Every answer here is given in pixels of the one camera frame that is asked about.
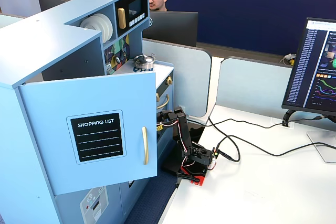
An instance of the black chalkboard label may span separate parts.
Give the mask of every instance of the black chalkboard label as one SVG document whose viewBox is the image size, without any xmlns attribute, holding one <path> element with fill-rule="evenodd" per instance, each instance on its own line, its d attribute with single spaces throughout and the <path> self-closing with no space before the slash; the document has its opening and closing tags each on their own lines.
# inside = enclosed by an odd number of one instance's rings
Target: black chalkboard label
<svg viewBox="0 0 336 224">
<path fill-rule="evenodd" d="M 120 113 L 70 119 L 79 162 L 123 155 Z"/>
</svg>

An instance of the white plate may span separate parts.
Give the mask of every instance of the white plate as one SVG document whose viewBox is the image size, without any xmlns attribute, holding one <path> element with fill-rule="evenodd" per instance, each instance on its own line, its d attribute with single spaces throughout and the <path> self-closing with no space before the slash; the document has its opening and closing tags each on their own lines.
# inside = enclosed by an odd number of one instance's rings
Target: white plate
<svg viewBox="0 0 336 224">
<path fill-rule="evenodd" d="M 95 22 L 97 25 L 99 25 L 100 27 L 102 27 L 102 32 L 104 33 L 104 39 L 103 39 L 103 43 L 105 43 L 106 41 L 108 41 L 108 37 L 109 37 L 109 28 L 106 25 L 104 19 L 102 19 L 101 17 L 98 16 L 91 16 L 93 22 Z"/>
<path fill-rule="evenodd" d="M 88 17 L 86 19 L 83 20 L 83 22 L 80 24 L 80 27 L 83 28 L 88 28 L 90 29 L 91 27 L 94 27 L 95 30 L 97 31 L 101 31 L 101 36 L 102 36 L 102 41 L 103 43 L 105 43 L 107 40 L 107 35 L 108 35 L 108 31 L 107 29 L 104 28 L 104 23 L 103 23 L 103 19 L 99 18 L 97 16 L 91 16 Z"/>
<path fill-rule="evenodd" d="M 94 14 L 94 16 L 101 17 L 105 21 L 106 26 L 107 26 L 108 31 L 109 31 L 109 35 L 107 37 L 107 40 L 110 40 L 112 35 L 113 35 L 113 26 L 112 26 L 111 20 L 106 15 L 104 15 L 102 13 L 96 13 L 96 14 Z"/>
</svg>

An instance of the oven window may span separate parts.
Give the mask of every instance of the oven window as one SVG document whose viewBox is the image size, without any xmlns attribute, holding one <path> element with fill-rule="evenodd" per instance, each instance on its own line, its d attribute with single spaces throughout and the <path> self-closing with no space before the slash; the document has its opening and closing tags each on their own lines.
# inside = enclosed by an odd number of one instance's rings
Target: oven window
<svg viewBox="0 0 336 224">
<path fill-rule="evenodd" d="M 129 5 L 130 19 L 138 17 L 141 13 L 141 0 L 136 0 Z"/>
</svg>

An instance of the silver pot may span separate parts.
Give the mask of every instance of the silver pot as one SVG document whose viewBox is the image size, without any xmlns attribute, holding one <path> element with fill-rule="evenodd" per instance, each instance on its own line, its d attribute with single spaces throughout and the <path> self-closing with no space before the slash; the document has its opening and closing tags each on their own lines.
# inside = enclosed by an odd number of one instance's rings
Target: silver pot
<svg viewBox="0 0 336 224">
<path fill-rule="evenodd" d="M 148 70 L 154 68 L 155 57 L 153 55 L 138 55 L 133 61 L 135 62 L 135 67 Z"/>
</svg>

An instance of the black monitor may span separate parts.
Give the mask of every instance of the black monitor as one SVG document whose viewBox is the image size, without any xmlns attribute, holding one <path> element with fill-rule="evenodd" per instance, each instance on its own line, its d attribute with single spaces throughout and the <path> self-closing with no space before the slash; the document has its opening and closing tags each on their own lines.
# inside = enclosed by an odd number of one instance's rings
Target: black monitor
<svg viewBox="0 0 336 224">
<path fill-rule="evenodd" d="M 198 13 L 150 12 L 153 23 L 142 37 L 174 44 L 196 47 Z"/>
<path fill-rule="evenodd" d="M 65 3 L 67 0 L 38 0 L 40 3 L 41 12 L 53 8 L 57 5 Z"/>
<path fill-rule="evenodd" d="M 336 115 L 336 20 L 308 18 L 282 108 Z"/>
</svg>

